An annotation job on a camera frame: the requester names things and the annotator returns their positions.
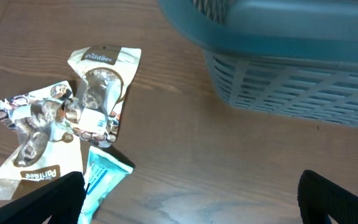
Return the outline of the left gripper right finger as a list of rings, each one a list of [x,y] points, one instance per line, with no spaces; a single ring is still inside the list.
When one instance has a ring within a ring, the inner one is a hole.
[[[303,171],[297,198],[305,224],[358,224],[358,197],[312,170]]]

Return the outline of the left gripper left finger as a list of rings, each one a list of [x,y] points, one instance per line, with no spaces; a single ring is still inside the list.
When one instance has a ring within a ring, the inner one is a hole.
[[[76,224],[86,197],[81,172],[71,172],[0,208],[0,224]]]

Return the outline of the grey plastic basket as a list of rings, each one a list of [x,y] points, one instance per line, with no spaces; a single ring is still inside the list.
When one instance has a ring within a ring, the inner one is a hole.
[[[358,127],[358,1],[159,0],[236,108]]]

